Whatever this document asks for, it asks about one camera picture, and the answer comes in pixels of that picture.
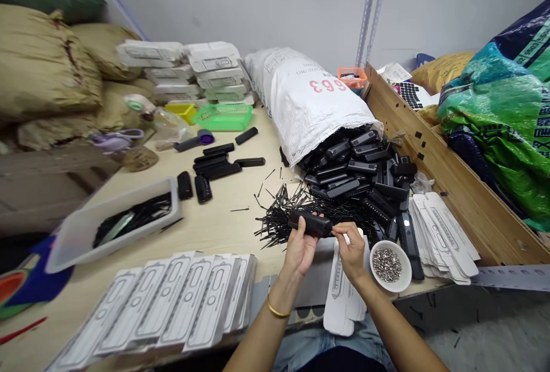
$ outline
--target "orange basket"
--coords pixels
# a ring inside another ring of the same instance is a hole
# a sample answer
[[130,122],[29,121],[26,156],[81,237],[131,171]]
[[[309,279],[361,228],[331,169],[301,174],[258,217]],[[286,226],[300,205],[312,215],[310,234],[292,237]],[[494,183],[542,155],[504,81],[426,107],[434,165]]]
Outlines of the orange basket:
[[[348,74],[353,74],[355,76],[358,76],[359,78],[352,78],[352,79],[343,79],[342,76],[346,76]],[[339,67],[338,68],[338,79],[347,85],[350,88],[363,88],[365,83],[367,82],[367,75],[365,74],[365,70],[363,68],[359,67]]]

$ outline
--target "hand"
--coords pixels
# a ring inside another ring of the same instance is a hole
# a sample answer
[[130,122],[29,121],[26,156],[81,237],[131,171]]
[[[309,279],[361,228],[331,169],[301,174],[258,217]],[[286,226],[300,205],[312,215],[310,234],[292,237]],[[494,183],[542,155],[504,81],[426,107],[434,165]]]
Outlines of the hand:
[[304,277],[313,261],[318,241],[318,237],[305,234],[305,219],[300,216],[298,229],[292,229],[286,244],[285,266]]
[[[359,234],[357,225],[354,222],[339,223],[332,228],[332,233],[334,233],[340,245],[340,256],[344,273],[355,286],[367,274],[363,261],[365,240]],[[344,233],[348,235],[349,245],[345,243]]]

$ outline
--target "red pen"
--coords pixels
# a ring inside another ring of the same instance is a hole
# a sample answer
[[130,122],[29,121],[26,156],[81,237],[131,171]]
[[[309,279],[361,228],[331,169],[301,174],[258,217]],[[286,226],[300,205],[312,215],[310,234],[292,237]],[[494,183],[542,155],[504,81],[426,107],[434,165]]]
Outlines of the red pen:
[[16,331],[16,332],[10,333],[9,335],[6,335],[6,336],[4,336],[3,338],[0,338],[0,345],[3,345],[4,343],[9,342],[9,341],[12,340],[13,338],[16,338],[16,337],[18,337],[19,335],[25,333],[27,330],[30,330],[30,329],[32,329],[33,327],[35,327],[36,325],[41,324],[41,323],[42,323],[44,320],[46,320],[47,318],[48,318],[48,317],[42,318],[42,319],[40,319],[40,320],[37,320],[36,322],[31,323],[30,325],[24,327],[23,329],[19,329],[19,330]]

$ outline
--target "bangle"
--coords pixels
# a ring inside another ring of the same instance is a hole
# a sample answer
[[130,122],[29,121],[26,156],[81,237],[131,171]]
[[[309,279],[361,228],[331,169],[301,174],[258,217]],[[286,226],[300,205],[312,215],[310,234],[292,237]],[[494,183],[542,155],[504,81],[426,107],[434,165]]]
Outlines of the bangle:
[[273,313],[278,318],[288,318],[292,313],[292,311],[290,311],[287,314],[282,314],[281,312],[277,312],[275,309],[273,309],[273,306],[271,306],[271,302],[269,301],[269,293],[268,293],[267,302],[268,302],[268,308],[269,310],[271,310],[271,313]]

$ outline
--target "person's lap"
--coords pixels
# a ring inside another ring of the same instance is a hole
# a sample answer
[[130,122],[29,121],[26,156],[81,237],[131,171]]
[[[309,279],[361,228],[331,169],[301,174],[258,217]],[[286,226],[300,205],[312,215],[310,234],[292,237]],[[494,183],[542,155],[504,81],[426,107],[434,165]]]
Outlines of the person's lap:
[[279,347],[273,371],[294,372],[317,355],[338,346],[348,347],[367,358],[374,359],[388,372],[395,371],[369,313],[366,314],[365,320],[355,322],[355,330],[349,338],[332,335],[322,324],[286,335]]

